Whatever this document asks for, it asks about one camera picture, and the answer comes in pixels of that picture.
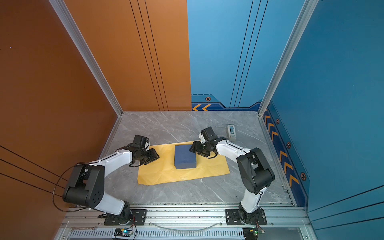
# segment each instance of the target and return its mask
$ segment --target orange chevron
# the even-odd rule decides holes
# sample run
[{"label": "orange chevron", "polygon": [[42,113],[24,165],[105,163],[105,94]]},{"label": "orange chevron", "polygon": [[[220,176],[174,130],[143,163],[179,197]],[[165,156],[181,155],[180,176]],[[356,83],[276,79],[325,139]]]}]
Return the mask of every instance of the orange chevron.
[{"label": "orange chevron", "polygon": [[288,164],[287,162],[284,163],[284,172],[285,174],[287,174],[287,167],[289,167],[290,169],[293,170],[292,166],[290,164]]},{"label": "orange chevron", "polygon": [[203,107],[203,110],[204,110],[204,111],[208,111],[208,110],[207,110],[207,107],[209,107],[209,106],[211,106],[211,104],[208,104],[207,106]]},{"label": "orange chevron", "polygon": [[274,135],[279,136],[279,135],[277,134],[277,132],[272,131],[272,142],[273,142],[273,136],[274,136]]},{"label": "orange chevron", "polygon": [[271,116],[265,116],[265,125],[266,125],[266,119],[271,118]]},{"label": "orange chevron", "polygon": [[198,111],[196,108],[200,107],[201,104],[196,105],[194,108],[192,108],[195,111]]},{"label": "orange chevron", "polygon": [[292,188],[292,180],[294,180],[295,182],[297,182],[297,184],[300,184],[299,183],[299,180],[297,180],[294,176],[292,176],[291,174],[289,175],[289,186]]},{"label": "orange chevron", "polygon": [[287,156],[287,154],[286,154],[285,152],[283,152],[283,151],[280,151],[280,162],[281,162],[281,156],[282,156],[282,155],[284,155],[284,156],[288,157],[288,156]]},{"label": "orange chevron", "polygon": [[273,123],[268,123],[268,132],[271,132],[271,126],[274,127]]}]

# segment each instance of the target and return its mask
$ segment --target blue box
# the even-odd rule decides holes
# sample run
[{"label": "blue box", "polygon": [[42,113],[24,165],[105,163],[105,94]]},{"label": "blue box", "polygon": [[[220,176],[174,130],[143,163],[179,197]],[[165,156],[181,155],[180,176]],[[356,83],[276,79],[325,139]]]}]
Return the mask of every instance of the blue box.
[{"label": "blue box", "polygon": [[175,146],[176,169],[196,168],[196,153],[190,152],[192,145]]}]

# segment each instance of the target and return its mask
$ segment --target marble surface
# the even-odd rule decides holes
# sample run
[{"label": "marble surface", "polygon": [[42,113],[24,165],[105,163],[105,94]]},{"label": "marble surface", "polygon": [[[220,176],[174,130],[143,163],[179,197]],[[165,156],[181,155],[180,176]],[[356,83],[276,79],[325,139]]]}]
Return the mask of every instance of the marble surface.
[{"label": "marble surface", "polygon": [[[227,137],[226,127],[234,124],[237,140],[233,143],[260,148],[276,179],[262,198],[262,204],[290,204],[287,190],[276,173],[276,164],[254,111],[174,111],[124,112],[108,154],[131,143],[135,135],[146,136],[151,145],[198,140],[201,130],[211,126],[217,136]],[[128,165],[111,173],[105,182],[105,191],[130,203],[236,203],[243,196],[237,163],[227,159],[230,174],[157,185],[138,185],[138,168]]]}]

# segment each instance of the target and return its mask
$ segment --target orange wall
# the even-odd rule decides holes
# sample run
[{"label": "orange wall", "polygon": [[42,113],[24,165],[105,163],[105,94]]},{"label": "orange wall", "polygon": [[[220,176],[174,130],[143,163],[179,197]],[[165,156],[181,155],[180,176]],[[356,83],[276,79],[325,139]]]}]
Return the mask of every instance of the orange wall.
[{"label": "orange wall", "polygon": [[117,116],[48,0],[1,0],[0,21],[0,146],[32,162],[0,148],[1,238],[49,240],[51,182],[96,160]]},{"label": "orange wall", "polygon": [[65,0],[124,111],[191,109],[186,0]]}]

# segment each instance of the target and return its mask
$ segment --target yellow wrapping paper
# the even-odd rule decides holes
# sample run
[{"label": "yellow wrapping paper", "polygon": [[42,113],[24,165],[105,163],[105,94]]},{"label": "yellow wrapping paper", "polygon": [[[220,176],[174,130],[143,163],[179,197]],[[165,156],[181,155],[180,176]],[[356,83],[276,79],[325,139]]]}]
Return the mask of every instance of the yellow wrapping paper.
[{"label": "yellow wrapping paper", "polygon": [[178,182],[185,180],[198,179],[203,177],[213,177],[229,174],[227,160],[222,155],[217,155],[213,159],[196,154],[196,168],[176,169],[175,146],[188,145],[191,142],[180,142],[173,144],[163,144],[151,146],[160,158],[148,165],[139,167],[137,182],[144,185],[155,185],[166,182]]}]

